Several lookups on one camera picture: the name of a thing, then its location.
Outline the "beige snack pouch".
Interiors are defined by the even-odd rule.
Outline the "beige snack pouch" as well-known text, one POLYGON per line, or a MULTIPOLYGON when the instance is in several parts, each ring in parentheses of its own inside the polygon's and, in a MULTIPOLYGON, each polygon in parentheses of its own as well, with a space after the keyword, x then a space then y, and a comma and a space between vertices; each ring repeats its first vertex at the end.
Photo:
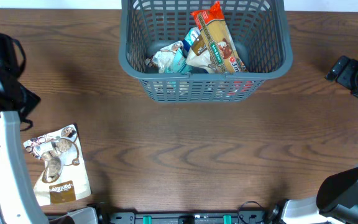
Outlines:
POLYGON ((34 194, 40 206, 72 202, 91 195, 75 124, 29 139, 23 147, 45 166, 34 185, 34 194))
POLYGON ((197 36, 192 43, 188 51, 186 63, 192 67, 202 68, 208 73, 217 72, 217 66, 212 61, 210 52, 203 40, 202 35, 197 36))
POLYGON ((162 47, 151 57, 145 59, 148 67, 157 67, 159 73, 176 73, 177 68, 173 67, 174 58, 178 52, 181 52, 183 42, 177 41, 168 46, 162 47))

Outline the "orange spaghetti packet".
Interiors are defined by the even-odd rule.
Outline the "orange spaghetti packet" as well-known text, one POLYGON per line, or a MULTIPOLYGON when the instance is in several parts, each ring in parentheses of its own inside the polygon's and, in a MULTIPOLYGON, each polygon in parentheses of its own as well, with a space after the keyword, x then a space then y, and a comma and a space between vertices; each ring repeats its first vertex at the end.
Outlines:
POLYGON ((209 9, 194 11, 191 15, 201 32, 212 61, 217 66, 216 73, 247 73, 248 69, 237 53, 220 2, 215 2, 209 9))

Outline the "teal wipes packet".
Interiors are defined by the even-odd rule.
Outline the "teal wipes packet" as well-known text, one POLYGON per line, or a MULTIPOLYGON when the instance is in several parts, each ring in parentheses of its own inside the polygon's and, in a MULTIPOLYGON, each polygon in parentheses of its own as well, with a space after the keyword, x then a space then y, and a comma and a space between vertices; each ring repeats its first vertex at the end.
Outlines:
POLYGON ((175 56, 167 63, 165 73, 188 73, 192 67, 186 63, 182 49, 178 49, 175 56))

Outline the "blue tissue multipack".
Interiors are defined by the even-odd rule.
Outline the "blue tissue multipack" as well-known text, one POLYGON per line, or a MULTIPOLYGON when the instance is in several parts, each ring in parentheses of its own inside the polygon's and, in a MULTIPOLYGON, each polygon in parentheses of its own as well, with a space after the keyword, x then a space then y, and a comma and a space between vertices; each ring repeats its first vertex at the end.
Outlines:
POLYGON ((189 52, 191 46, 193 45, 194 41, 198 38, 198 36, 201 34, 199 28, 193 27, 189 30, 187 35, 182 40, 184 49, 189 52))

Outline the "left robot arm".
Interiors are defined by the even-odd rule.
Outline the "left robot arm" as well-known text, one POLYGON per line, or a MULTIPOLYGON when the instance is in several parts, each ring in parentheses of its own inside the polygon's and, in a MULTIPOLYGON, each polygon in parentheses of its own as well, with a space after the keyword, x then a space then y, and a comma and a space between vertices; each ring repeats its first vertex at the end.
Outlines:
POLYGON ((19 77, 25 60, 20 42, 0 33, 0 223, 101 223, 97 205, 46 215, 44 205, 72 202, 91 193, 74 124, 27 141, 29 113, 40 98, 19 77))

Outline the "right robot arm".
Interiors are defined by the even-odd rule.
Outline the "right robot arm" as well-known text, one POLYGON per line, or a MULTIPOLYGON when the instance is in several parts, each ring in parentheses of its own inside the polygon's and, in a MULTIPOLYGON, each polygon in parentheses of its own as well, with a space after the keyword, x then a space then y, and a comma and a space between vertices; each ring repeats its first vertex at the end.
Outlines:
MULTIPOLYGON (((340 57, 325 78, 358 99, 358 60, 340 57)), ((314 197, 277 203, 264 222, 358 223, 358 162, 352 169, 327 177, 314 197)))

